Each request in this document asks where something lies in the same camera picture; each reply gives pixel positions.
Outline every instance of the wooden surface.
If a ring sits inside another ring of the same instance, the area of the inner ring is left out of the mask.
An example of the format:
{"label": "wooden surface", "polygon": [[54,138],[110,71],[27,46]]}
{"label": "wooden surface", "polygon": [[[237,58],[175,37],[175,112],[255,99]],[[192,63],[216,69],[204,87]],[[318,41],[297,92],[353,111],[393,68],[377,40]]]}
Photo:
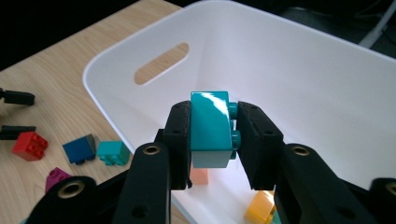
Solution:
{"label": "wooden surface", "polygon": [[[99,52],[128,35],[177,11],[159,0],[142,0],[36,55],[0,72],[0,87],[28,91],[35,105],[0,102],[0,125],[31,125],[49,141],[41,161],[25,161],[11,154],[15,141],[0,141],[0,222],[20,223],[44,196],[50,170],[59,167],[70,175],[87,175],[100,184],[126,170],[105,166],[96,158],[70,164],[62,145],[92,133],[100,140],[119,140],[82,84],[87,63]],[[188,223],[173,206],[173,223]]]}

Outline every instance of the salmon-colored block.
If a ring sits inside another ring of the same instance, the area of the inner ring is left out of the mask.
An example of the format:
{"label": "salmon-colored block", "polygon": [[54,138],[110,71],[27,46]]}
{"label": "salmon-colored block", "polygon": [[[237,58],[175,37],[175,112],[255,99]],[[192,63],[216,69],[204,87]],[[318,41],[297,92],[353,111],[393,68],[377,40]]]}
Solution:
{"label": "salmon-colored block", "polygon": [[269,224],[274,218],[275,211],[274,192],[260,190],[251,201],[245,218],[254,224]]}
{"label": "salmon-colored block", "polygon": [[190,180],[193,185],[208,185],[207,168],[194,168],[191,166]]}

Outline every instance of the building block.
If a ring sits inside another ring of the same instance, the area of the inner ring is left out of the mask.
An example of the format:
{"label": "building block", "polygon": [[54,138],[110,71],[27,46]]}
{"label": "building block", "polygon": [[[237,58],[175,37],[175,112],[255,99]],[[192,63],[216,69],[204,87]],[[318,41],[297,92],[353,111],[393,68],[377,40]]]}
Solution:
{"label": "building block", "polygon": [[51,170],[47,176],[46,193],[50,190],[50,188],[52,188],[52,186],[70,176],[71,175],[67,172],[55,167],[55,169]]}
{"label": "building block", "polygon": [[12,153],[26,161],[39,161],[49,143],[35,132],[20,133]]}
{"label": "building block", "polygon": [[81,165],[84,161],[95,159],[96,144],[92,134],[85,135],[63,145],[70,163]]}
{"label": "building block", "polygon": [[193,185],[208,185],[209,176],[207,174],[207,168],[194,168],[191,166],[190,169],[190,180]]}
{"label": "building block", "polygon": [[125,165],[131,151],[121,141],[104,141],[99,144],[96,154],[108,166]]}
{"label": "building block", "polygon": [[195,168],[225,168],[241,145],[233,129],[237,103],[230,103],[227,91],[191,93],[191,157]]}
{"label": "building block", "polygon": [[270,224],[278,219],[274,218],[276,207],[274,203],[274,192],[259,190],[248,207],[245,218],[253,224]]}

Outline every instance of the white bin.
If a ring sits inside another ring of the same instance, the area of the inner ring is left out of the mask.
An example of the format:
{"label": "white bin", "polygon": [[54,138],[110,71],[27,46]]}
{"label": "white bin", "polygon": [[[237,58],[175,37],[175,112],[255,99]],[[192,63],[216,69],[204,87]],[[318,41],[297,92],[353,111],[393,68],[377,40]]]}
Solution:
{"label": "white bin", "polygon": [[[184,59],[134,83],[139,68],[183,42]],[[376,177],[396,177],[396,61],[235,2],[199,2],[155,22],[97,55],[83,81],[132,151],[153,141],[191,91],[227,91],[340,178],[368,189]],[[191,222],[244,223],[255,192],[236,160],[210,170],[208,186],[172,195]]]}

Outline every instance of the teal toy brick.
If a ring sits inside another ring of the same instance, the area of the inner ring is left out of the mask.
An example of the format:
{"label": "teal toy brick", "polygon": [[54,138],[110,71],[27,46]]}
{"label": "teal toy brick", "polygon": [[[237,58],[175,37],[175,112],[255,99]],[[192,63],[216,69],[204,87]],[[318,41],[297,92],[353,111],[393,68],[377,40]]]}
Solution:
{"label": "teal toy brick", "polygon": [[104,141],[99,144],[96,154],[108,166],[125,165],[131,151],[121,141]]}
{"label": "teal toy brick", "polygon": [[230,103],[227,91],[191,93],[192,165],[195,168],[224,168],[235,158],[241,137],[233,129],[237,103]]}
{"label": "teal toy brick", "polygon": [[66,143],[63,147],[70,163],[81,165],[84,161],[95,159],[96,144],[92,134]]}

